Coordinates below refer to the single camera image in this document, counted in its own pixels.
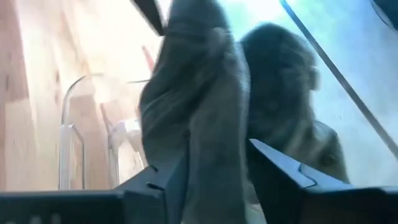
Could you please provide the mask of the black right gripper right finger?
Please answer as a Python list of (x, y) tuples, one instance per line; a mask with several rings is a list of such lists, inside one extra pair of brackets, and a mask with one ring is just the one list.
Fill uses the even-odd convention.
[(257, 140), (248, 140), (248, 172), (267, 223), (298, 223), (308, 192), (352, 189)]

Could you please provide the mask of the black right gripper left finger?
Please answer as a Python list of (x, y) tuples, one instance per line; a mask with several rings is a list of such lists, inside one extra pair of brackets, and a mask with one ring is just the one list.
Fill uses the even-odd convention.
[(188, 150), (171, 150), (123, 183), (125, 222), (180, 224), (188, 180)]

